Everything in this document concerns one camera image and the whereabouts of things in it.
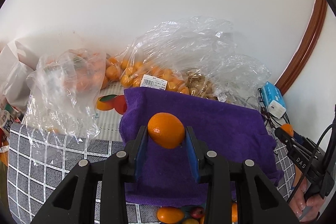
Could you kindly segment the person's right hand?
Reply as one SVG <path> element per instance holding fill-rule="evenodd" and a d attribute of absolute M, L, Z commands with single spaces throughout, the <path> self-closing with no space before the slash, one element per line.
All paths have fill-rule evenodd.
<path fill-rule="evenodd" d="M 310 197 L 307 201 L 304 199 L 304 193 L 307 189 L 307 179 L 304 178 L 299 186 L 299 189 L 294 194 L 291 199 L 289 206 L 293 210 L 296 217 L 301 217 L 303 210 L 308 206 L 310 207 L 309 212 L 300 220 L 300 223 L 312 223 L 319 214 L 319 210 L 325 203 L 325 198 L 322 199 L 321 196 L 315 195 Z"/>

